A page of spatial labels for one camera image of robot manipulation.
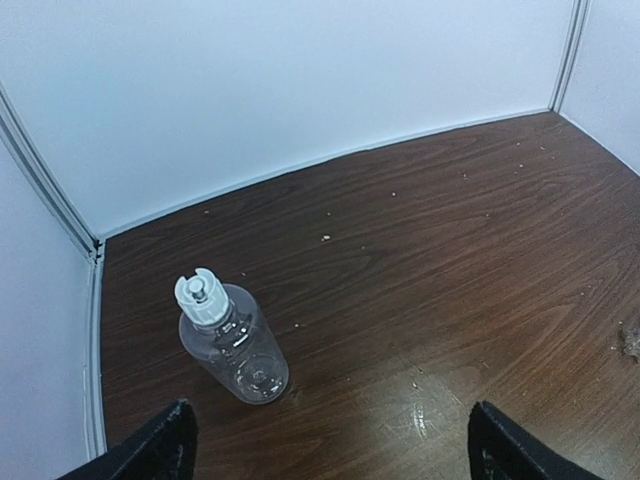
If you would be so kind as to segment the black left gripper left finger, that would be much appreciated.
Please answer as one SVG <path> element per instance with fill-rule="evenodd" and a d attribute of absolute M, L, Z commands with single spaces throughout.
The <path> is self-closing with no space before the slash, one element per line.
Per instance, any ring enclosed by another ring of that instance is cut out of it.
<path fill-rule="evenodd" d="M 192 479 L 197 436 L 194 410 L 180 399 L 121 444 L 59 479 Z"/>

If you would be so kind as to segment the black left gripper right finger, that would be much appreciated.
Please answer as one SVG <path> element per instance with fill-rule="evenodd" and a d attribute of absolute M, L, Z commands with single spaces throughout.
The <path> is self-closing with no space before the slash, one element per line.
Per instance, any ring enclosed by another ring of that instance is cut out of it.
<path fill-rule="evenodd" d="M 472 479 L 591 479 L 599 476 L 564 458 L 488 401 L 468 421 Z"/>

